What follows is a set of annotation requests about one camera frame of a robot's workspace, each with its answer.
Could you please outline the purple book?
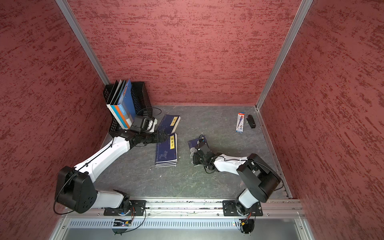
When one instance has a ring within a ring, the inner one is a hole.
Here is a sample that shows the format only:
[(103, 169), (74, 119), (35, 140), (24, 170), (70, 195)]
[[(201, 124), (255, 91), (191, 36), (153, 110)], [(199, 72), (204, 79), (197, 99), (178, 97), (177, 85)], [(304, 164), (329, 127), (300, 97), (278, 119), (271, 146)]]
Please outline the purple book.
[(157, 144), (155, 163), (178, 161), (177, 153), (177, 134), (173, 133), (165, 142)]
[(176, 166), (178, 161), (172, 161), (172, 162), (164, 162), (164, 163), (156, 163), (155, 167), (171, 167)]
[(205, 155), (210, 151), (207, 143), (207, 138), (204, 135), (200, 135), (197, 139), (188, 141), (189, 148), (195, 147), (198, 153)]

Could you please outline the blue book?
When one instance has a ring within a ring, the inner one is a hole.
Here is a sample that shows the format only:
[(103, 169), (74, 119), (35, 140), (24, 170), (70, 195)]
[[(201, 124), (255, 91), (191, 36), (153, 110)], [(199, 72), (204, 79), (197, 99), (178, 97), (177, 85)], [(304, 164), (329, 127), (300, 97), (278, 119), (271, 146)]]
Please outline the blue book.
[(165, 115), (159, 124), (158, 130), (164, 131), (168, 135), (173, 134), (180, 120), (180, 115)]

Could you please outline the grey fluffy cleaning cloth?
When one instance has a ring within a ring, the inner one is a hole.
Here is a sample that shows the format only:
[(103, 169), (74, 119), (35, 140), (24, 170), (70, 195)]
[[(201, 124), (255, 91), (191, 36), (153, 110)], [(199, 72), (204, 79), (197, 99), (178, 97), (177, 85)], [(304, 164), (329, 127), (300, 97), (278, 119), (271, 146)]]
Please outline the grey fluffy cleaning cloth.
[(200, 165), (200, 156), (199, 156), (198, 151), (196, 150), (196, 148), (192, 147), (190, 149), (190, 151), (191, 151), (191, 157), (192, 157), (192, 164), (194, 166)]

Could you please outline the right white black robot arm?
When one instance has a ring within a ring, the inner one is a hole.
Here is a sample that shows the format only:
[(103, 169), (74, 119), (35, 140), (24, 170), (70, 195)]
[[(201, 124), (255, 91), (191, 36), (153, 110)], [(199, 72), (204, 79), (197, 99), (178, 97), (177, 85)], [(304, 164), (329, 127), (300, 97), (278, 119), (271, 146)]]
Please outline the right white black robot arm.
[(266, 203), (282, 182), (280, 176), (257, 154), (242, 158), (215, 154), (205, 142), (192, 147), (191, 153), (193, 164), (202, 165), (207, 174), (225, 172), (241, 178), (246, 189), (237, 200), (223, 205), (223, 208), (233, 205), (240, 216), (250, 215), (252, 207), (258, 203)]

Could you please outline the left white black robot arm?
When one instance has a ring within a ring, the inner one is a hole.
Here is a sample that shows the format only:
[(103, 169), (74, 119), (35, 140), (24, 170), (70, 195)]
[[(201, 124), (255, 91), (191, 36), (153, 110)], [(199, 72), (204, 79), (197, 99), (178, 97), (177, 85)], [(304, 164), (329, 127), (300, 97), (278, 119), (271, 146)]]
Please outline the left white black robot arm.
[(132, 204), (126, 193), (98, 191), (94, 182), (115, 160), (135, 146), (163, 143), (168, 138), (165, 131), (113, 132), (113, 139), (94, 155), (74, 167), (66, 166), (59, 171), (54, 204), (61, 204), (78, 214), (90, 209), (111, 210), (120, 216), (131, 214)]

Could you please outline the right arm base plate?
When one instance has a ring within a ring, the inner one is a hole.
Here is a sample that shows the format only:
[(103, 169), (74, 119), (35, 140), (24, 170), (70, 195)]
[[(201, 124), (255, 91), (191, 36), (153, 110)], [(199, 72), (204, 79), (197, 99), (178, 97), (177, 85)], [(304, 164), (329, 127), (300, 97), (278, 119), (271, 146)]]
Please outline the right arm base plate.
[(223, 201), (223, 212), (225, 217), (261, 217), (263, 210), (260, 202), (256, 202), (250, 208), (246, 208), (238, 201)]

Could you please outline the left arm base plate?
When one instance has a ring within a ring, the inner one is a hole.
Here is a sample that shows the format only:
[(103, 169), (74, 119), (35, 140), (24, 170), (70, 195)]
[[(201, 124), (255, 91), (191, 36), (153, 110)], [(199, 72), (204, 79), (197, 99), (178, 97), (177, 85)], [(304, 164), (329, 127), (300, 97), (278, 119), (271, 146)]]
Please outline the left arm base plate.
[(116, 209), (105, 208), (104, 216), (142, 217), (145, 215), (146, 203), (145, 200), (129, 200), (124, 202), (122, 207)]

